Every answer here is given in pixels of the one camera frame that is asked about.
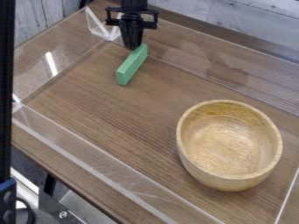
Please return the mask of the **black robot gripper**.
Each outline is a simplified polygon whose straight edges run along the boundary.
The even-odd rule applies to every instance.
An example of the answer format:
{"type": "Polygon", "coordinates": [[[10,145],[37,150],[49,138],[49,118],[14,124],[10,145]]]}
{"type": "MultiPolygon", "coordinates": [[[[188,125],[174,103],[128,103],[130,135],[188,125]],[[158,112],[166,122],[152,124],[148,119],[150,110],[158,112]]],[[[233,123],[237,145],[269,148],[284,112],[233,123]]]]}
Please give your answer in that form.
{"type": "Polygon", "coordinates": [[[148,0],[120,0],[117,7],[108,6],[105,8],[106,12],[106,24],[118,26],[121,32],[121,38],[124,46],[130,47],[134,50],[141,45],[144,29],[156,29],[157,28],[157,18],[158,12],[148,8],[148,0]],[[112,13],[121,13],[125,17],[124,20],[112,17],[112,13]],[[144,21],[142,15],[152,15],[152,21],[144,21]]]}

